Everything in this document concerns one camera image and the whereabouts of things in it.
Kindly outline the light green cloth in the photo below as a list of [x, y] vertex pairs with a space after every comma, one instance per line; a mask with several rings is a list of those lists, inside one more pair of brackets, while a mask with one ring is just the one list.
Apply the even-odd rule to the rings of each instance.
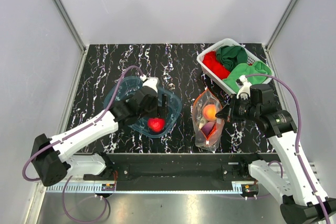
[[229, 76], [222, 81], [231, 88], [234, 93], [237, 93], [239, 91], [239, 86], [237, 85], [236, 80], [239, 79], [240, 76], [258, 73], [271, 75], [271, 69], [262, 61], [255, 61], [252, 65], [240, 63], [232, 70]]

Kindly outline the dark green cloth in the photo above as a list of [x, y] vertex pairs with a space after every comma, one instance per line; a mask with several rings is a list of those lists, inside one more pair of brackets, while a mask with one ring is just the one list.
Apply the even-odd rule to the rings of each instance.
[[232, 71], [241, 63], [247, 63], [247, 52], [242, 46], [223, 46], [215, 52], [216, 60], [228, 71]]

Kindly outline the clear zip top bag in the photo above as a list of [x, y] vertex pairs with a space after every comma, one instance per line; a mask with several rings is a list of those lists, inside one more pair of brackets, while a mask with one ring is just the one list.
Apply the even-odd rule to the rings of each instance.
[[196, 147], [213, 153], [217, 150], [225, 121], [217, 118], [216, 113], [222, 108], [219, 99], [209, 89], [197, 97], [192, 107]]

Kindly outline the red cloth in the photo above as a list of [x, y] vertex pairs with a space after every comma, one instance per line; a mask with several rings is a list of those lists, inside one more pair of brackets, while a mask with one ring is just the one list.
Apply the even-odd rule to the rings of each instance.
[[221, 80], [226, 79], [230, 74], [230, 71], [217, 61], [214, 51], [205, 54], [203, 64]]

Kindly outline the red fake apple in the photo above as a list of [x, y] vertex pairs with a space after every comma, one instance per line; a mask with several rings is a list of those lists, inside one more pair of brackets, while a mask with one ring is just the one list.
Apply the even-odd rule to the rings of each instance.
[[165, 119], [162, 118], [149, 118], [148, 119], [148, 128], [155, 132], [161, 132], [165, 127]]

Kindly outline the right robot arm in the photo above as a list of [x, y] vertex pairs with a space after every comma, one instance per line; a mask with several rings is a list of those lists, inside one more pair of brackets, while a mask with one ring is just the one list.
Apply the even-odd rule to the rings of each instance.
[[335, 198], [329, 197], [317, 180], [299, 141], [300, 126], [288, 111], [277, 109], [268, 84], [241, 82], [238, 93], [216, 116], [226, 122], [255, 122], [276, 150], [287, 179], [277, 175], [259, 154], [242, 159], [238, 173], [269, 191], [286, 223], [330, 223], [335, 215]]

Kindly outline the orange fake fruit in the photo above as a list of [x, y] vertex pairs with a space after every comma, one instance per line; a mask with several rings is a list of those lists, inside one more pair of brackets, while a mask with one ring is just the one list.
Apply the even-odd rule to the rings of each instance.
[[208, 104], [202, 109], [203, 117], [208, 121], [216, 120], [217, 107], [214, 104]]

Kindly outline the blue plastic container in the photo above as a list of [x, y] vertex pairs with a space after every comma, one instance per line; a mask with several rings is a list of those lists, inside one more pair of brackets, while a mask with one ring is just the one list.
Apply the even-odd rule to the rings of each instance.
[[[141, 87], [142, 81], [139, 77], [124, 77], [118, 88], [115, 100], [119, 101], [128, 95], [132, 95], [136, 92], [136, 90], [140, 89]], [[157, 90], [159, 106], [162, 105], [162, 97], [166, 96], [167, 114], [164, 128], [160, 132], [152, 131], [152, 129], [148, 127], [149, 118], [141, 118], [135, 124], [129, 125], [131, 129], [150, 138], [160, 138], [167, 134], [173, 128], [175, 122], [180, 116], [180, 112], [182, 109], [181, 99], [177, 97], [174, 93], [163, 89], [161, 86], [159, 86]]]

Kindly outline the white plastic basket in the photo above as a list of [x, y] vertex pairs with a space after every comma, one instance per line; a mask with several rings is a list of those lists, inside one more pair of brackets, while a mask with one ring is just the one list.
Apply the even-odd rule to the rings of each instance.
[[226, 93], [235, 94], [240, 86], [237, 80], [242, 75], [255, 73], [274, 75], [274, 71], [257, 56], [236, 41], [226, 38], [197, 56], [202, 71]]

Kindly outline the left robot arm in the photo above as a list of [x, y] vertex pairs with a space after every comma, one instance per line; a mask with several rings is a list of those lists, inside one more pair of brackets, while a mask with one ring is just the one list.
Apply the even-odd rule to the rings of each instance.
[[166, 118], [167, 96], [144, 86], [89, 121], [67, 132], [47, 137], [37, 136], [31, 151], [30, 163], [38, 180], [46, 187], [70, 176], [92, 176], [107, 180], [113, 176], [113, 164], [102, 153], [78, 155], [77, 152], [97, 139], [112, 134], [142, 118]]

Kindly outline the aluminium frame rail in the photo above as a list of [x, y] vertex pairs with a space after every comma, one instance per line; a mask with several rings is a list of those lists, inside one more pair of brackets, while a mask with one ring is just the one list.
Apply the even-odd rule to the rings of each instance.
[[79, 50], [81, 52], [84, 52], [86, 49], [86, 45], [85, 43], [82, 41], [78, 31], [76, 30], [62, 0], [52, 0], [52, 2], [54, 3], [59, 15], [61, 16], [63, 22], [65, 23], [68, 31], [70, 32], [72, 38], [74, 39], [77, 47], [79, 48]]

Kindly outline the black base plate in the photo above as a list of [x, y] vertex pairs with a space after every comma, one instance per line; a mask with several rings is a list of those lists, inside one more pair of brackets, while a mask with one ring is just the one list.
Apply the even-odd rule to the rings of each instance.
[[225, 191], [232, 182], [248, 181], [239, 173], [248, 161], [277, 160], [273, 153], [238, 154], [107, 154], [105, 177], [85, 174], [84, 180], [108, 182], [117, 173], [117, 191]]

